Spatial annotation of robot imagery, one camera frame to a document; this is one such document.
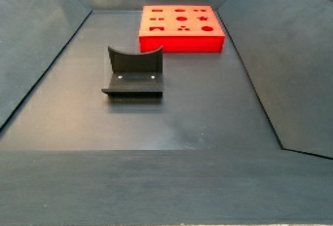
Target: star-shaped hole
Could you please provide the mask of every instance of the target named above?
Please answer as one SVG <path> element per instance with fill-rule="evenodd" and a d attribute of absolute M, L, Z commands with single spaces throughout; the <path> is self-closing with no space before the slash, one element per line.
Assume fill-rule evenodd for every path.
<path fill-rule="evenodd" d="M 206 17 L 199 17 L 198 20 L 208 20 Z"/>

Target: red block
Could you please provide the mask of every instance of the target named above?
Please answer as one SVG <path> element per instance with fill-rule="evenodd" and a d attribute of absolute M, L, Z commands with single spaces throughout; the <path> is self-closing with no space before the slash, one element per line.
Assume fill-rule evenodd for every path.
<path fill-rule="evenodd" d="M 219 53 L 224 34 L 211 6 L 144 6 L 139 30 L 140 52 L 163 46 L 170 53 Z"/>

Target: bin floor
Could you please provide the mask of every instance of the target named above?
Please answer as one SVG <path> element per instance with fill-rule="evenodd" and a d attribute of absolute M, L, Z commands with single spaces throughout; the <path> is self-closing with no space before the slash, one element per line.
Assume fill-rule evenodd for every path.
<path fill-rule="evenodd" d="M 140 12 L 95 12 L 6 129 L 0 150 L 278 148 L 230 40 L 164 54 L 164 97 L 112 102 L 108 46 L 137 52 Z"/>

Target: circular hole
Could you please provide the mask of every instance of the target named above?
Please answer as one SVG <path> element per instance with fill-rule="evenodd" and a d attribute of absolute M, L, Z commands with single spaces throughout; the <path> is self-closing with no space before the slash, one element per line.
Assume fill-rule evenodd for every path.
<path fill-rule="evenodd" d="M 184 21 L 184 20 L 187 20 L 187 18 L 186 17 L 178 17 L 176 20 Z"/>
<path fill-rule="evenodd" d="M 210 32 L 210 31 L 214 31 L 214 29 L 212 29 L 211 27 L 208 27 L 208 26 L 203 26 L 203 27 L 202 27 L 202 30 L 203 30 L 203 31 L 208 31 L 208 32 Z"/>

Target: black holder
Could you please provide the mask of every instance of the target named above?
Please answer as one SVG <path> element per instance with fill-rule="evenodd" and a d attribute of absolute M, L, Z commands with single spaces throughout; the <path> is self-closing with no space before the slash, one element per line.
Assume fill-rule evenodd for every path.
<path fill-rule="evenodd" d="M 127 54 L 108 47 L 112 66 L 109 87 L 101 92 L 145 96 L 163 94 L 163 48 L 145 54 Z"/>

